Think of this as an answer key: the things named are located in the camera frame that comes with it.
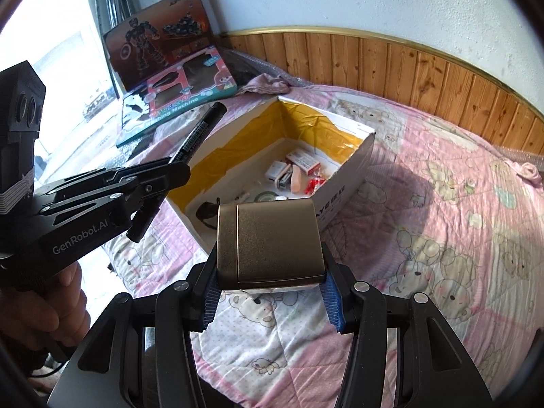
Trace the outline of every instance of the metal screw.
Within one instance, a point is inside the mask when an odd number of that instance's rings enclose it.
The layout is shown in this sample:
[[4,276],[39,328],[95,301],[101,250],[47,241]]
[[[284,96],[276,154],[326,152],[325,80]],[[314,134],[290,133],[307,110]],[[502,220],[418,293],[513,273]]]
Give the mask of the metal screw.
[[116,297],[113,298],[113,300],[118,304],[124,304],[129,300],[129,297],[129,293],[119,293]]
[[415,293],[413,299],[418,304],[426,304],[429,302],[429,297],[425,293]]
[[173,289],[176,291],[184,291],[189,288],[189,282],[186,280],[178,280],[177,282],[174,282]]
[[363,282],[360,280],[359,282],[355,282],[355,285],[353,286],[356,291],[360,291],[361,293],[364,293],[365,291],[368,291],[371,289],[371,286],[368,285],[366,282]]

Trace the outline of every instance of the blue gripper pad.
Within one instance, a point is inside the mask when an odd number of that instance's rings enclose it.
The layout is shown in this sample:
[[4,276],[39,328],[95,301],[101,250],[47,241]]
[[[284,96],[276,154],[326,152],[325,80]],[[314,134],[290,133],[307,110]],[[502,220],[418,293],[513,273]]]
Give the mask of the blue gripper pad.
[[327,310],[328,321],[336,327],[338,332],[341,332],[345,326],[345,319],[342,313],[342,298],[333,281],[333,276],[329,272],[327,272],[325,282],[319,284],[319,289],[321,290],[321,296]]
[[219,297],[221,297],[221,289],[219,288],[219,283],[217,282],[217,269],[215,269],[213,272],[213,276],[206,286],[204,297],[206,299],[206,303],[204,306],[204,317],[202,319],[202,324],[204,329],[206,329],[216,315],[217,304],[219,303]]

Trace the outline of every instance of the wooden wall panel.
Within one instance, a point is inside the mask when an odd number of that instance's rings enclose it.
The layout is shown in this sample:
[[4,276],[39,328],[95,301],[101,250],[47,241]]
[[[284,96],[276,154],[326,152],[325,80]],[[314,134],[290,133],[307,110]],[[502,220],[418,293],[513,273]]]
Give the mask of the wooden wall panel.
[[244,37],[224,37],[221,39],[221,46],[239,50],[244,53],[248,52]]
[[389,46],[385,98],[405,105],[410,103],[416,64],[417,51],[401,45]]
[[284,35],[283,34],[263,34],[263,44],[267,61],[274,66],[287,70],[287,58],[285,55]]
[[544,122],[540,119],[535,118],[532,122],[529,136],[523,143],[521,150],[542,155],[542,151],[544,151]]
[[370,38],[361,40],[359,62],[359,90],[379,97],[384,96],[387,73],[387,43]]
[[542,116],[513,92],[428,50],[309,32],[224,36],[218,42],[314,83],[383,96],[444,118],[493,145],[544,155]]
[[265,52],[265,43],[263,42],[262,35],[246,35],[245,48],[248,51],[248,54],[256,56],[261,60],[267,59],[267,53]]
[[309,80],[308,46],[306,34],[301,32],[284,33],[287,72],[296,77]]
[[534,119],[534,113],[532,113],[527,106],[519,104],[507,134],[504,137],[502,146],[518,149],[523,148],[523,145],[529,136]]
[[357,90],[359,84],[359,39],[332,35],[333,84]]
[[495,146],[501,146],[517,106],[518,103],[513,96],[500,91],[493,108],[491,108],[482,137]]
[[442,89],[445,65],[445,59],[418,52],[410,99],[412,107],[434,114]]
[[469,97],[472,77],[473,73],[469,70],[447,63],[436,116],[459,124]]
[[497,94],[498,89],[495,84],[475,75],[459,126],[481,136]]
[[333,84],[333,49],[329,34],[306,34],[309,77],[317,84]]

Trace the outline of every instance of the black marker pen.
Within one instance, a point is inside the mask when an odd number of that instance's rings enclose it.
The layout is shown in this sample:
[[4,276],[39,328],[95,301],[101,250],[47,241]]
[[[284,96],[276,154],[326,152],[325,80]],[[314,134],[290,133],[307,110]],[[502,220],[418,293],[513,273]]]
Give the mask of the black marker pen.
[[[197,126],[189,133],[183,144],[181,144],[180,149],[170,158],[170,164],[180,161],[187,164],[200,147],[200,144],[204,142],[226,112],[227,108],[224,104],[213,103],[213,106],[208,109]],[[143,202],[142,207],[136,212],[134,219],[132,219],[132,227],[127,231],[127,238],[136,243],[141,241],[145,232],[148,231],[151,222],[157,216],[157,213],[159,213],[160,205],[166,199],[167,194],[168,192],[165,192]]]

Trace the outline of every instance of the brass trim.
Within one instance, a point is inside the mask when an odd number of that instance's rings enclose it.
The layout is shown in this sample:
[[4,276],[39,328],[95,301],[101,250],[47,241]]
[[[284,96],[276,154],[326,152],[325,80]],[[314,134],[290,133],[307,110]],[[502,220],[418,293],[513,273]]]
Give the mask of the brass trim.
[[485,80],[495,84],[499,89],[506,92],[508,95],[514,96],[519,103],[522,103],[529,107],[529,110],[533,112],[541,121],[544,121],[544,114],[538,110],[531,102],[526,98],[521,96],[509,85],[504,84],[495,76],[485,72],[485,70],[476,67],[473,64],[470,64],[463,59],[457,58],[456,56],[450,55],[447,52],[435,49],[431,46],[426,46],[409,39],[399,38],[392,35],[378,34],[376,32],[370,32],[367,30],[360,29],[349,29],[349,28],[333,28],[329,26],[276,26],[270,28],[254,28],[254,29],[244,29],[236,30],[231,32],[224,32],[219,34],[220,37],[241,37],[245,35],[257,35],[257,34],[283,34],[289,32],[298,32],[303,34],[330,34],[330,35],[345,35],[348,37],[357,37],[357,38],[369,38],[369,39],[380,39],[387,41],[389,43],[394,43],[397,45],[407,46],[409,48],[415,49],[419,52],[426,54],[432,54],[438,58],[445,59],[450,63],[461,66],[467,70],[470,70],[475,75],[484,78]]

